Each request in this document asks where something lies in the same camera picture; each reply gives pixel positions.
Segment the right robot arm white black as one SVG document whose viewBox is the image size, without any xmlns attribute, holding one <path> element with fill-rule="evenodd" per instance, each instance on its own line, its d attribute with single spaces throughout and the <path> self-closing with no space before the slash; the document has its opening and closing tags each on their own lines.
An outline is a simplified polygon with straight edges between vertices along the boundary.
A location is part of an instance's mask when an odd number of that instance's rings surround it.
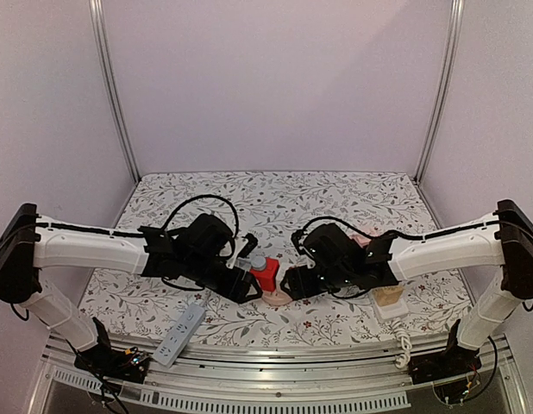
<svg viewBox="0 0 533 414">
<path fill-rule="evenodd" d="M 436 358 L 445 376 L 456 375 L 486 338 L 524 301 L 533 299 L 533 223 L 509 200 L 470 223 L 433 233 L 407 235 L 388 230 L 358 243 L 334 223 L 292 234 L 298 253 L 310 262 L 290 267 L 280 282 L 294 300 L 398 285 L 416 276 L 464 267 L 496 266 L 498 274 L 474 308 L 449 336 Z"/>
</svg>

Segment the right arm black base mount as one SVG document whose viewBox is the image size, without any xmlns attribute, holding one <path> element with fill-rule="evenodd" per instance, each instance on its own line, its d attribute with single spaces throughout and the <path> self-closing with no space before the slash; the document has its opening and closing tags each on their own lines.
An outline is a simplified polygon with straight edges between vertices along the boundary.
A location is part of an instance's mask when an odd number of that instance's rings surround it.
<svg viewBox="0 0 533 414">
<path fill-rule="evenodd" d="M 440 352 L 412 356 L 407 372 L 415 385 L 463 375 L 481 368 L 479 352 L 451 346 Z"/>
</svg>

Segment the red cube adapter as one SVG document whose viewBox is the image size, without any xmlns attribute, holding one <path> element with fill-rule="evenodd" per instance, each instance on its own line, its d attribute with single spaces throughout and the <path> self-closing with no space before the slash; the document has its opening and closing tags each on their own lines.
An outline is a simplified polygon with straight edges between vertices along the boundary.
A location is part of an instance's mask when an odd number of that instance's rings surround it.
<svg viewBox="0 0 533 414">
<path fill-rule="evenodd" d="M 276 276 L 279 270 L 279 262 L 276 259 L 255 256 L 250 261 L 250 272 L 259 282 L 260 288 L 264 292 L 274 292 L 276 290 Z"/>
</svg>

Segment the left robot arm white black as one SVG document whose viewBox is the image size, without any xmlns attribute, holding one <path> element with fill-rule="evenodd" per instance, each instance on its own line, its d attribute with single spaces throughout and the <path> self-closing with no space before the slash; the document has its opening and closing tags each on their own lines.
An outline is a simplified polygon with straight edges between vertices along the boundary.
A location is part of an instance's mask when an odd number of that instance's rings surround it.
<svg viewBox="0 0 533 414">
<path fill-rule="evenodd" d="M 190 224 L 173 228 L 141 226 L 121 231 L 56 222 L 23 204 L 0 238 L 0 300 L 34 313 L 63 335 L 100 373 L 113 373 L 118 355 L 110 349 L 104 327 L 79 312 L 39 273 L 47 267 L 115 270 L 165 281 L 184 277 L 236 304 L 260 298 L 251 272 L 236 265 L 257 245 L 217 216 L 202 213 Z"/>
</svg>

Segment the grey blue power strip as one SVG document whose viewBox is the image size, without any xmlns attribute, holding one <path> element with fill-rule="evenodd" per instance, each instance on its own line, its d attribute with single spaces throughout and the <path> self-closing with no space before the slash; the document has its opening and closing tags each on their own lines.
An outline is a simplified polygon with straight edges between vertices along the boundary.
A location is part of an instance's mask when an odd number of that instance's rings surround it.
<svg viewBox="0 0 533 414">
<path fill-rule="evenodd" d="M 166 332 L 163 341 L 152 354 L 154 361 L 170 367 L 182 353 L 205 318 L 206 310 L 198 304 L 189 304 L 176 323 Z"/>
</svg>

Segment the round pink socket base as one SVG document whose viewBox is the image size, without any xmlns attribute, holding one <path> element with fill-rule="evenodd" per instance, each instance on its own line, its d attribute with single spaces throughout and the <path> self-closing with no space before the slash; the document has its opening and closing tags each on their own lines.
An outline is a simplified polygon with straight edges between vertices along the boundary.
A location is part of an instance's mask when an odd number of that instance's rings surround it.
<svg viewBox="0 0 533 414">
<path fill-rule="evenodd" d="M 273 307 L 288 305 L 293 299 L 285 292 L 275 290 L 273 292 L 263 292 L 262 300 Z"/>
</svg>

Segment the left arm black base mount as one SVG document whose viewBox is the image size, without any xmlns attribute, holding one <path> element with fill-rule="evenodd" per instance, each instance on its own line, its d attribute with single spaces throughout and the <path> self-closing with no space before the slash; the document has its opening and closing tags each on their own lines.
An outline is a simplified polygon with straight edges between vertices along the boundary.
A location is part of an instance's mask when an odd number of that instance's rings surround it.
<svg viewBox="0 0 533 414">
<path fill-rule="evenodd" d="M 147 377 L 151 356 L 137 347 L 126 350 L 96 346 L 84 352 L 75 350 L 75 367 L 102 378 L 142 384 Z"/>
</svg>

